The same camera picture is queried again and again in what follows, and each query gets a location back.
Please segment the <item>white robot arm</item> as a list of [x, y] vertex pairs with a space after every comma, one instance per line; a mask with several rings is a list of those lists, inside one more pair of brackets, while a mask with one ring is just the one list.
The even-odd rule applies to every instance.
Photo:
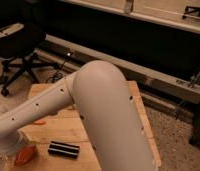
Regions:
[[102, 171], [157, 171], [135, 100], [122, 72], [95, 60], [16, 108], [0, 114], [0, 152], [27, 144], [20, 129], [75, 105]]

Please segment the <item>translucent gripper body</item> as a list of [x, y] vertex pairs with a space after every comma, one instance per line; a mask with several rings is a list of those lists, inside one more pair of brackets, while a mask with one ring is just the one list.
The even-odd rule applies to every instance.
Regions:
[[34, 147], [35, 144], [24, 133], [12, 133], [0, 139], [0, 152], [6, 156], [13, 156], [26, 147]]

